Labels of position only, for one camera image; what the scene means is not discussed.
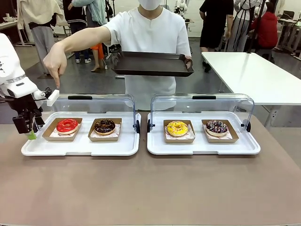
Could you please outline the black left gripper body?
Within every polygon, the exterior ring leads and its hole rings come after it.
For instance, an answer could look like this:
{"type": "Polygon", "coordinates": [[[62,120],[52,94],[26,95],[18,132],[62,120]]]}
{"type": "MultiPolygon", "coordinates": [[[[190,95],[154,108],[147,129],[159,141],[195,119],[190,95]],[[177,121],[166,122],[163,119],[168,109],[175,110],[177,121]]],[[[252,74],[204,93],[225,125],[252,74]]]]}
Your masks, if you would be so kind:
{"type": "Polygon", "coordinates": [[[32,94],[15,98],[8,98],[8,104],[11,109],[17,111],[18,116],[23,117],[41,117],[42,108],[39,100],[35,100],[32,94]]]}

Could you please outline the person's right hand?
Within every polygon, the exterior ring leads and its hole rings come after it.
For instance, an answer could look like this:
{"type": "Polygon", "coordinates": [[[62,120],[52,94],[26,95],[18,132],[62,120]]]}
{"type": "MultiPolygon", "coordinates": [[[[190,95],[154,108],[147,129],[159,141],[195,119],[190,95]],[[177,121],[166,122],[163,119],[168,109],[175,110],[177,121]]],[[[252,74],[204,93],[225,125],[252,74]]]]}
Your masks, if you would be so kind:
{"type": "Polygon", "coordinates": [[[54,44],[50,52],[43,59],[45,67],[54,78],[56,87],[60,88],[60,76],[63,75],[67,66],[67,58],[61,42],[54,44]]]}

